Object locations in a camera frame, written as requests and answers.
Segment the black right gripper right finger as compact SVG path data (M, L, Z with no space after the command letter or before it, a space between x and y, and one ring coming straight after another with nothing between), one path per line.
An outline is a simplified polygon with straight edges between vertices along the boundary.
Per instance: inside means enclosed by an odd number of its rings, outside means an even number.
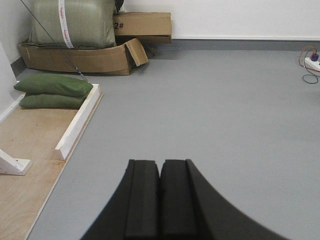
M226 200L190 159L167 159L160 189L163 240L284 239Z

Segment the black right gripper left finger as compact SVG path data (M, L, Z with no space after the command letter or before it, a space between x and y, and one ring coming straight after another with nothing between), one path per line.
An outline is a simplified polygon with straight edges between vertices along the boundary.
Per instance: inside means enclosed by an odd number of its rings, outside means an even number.
M82 239L159 239L158 190L155 161L129 160L121 182Z

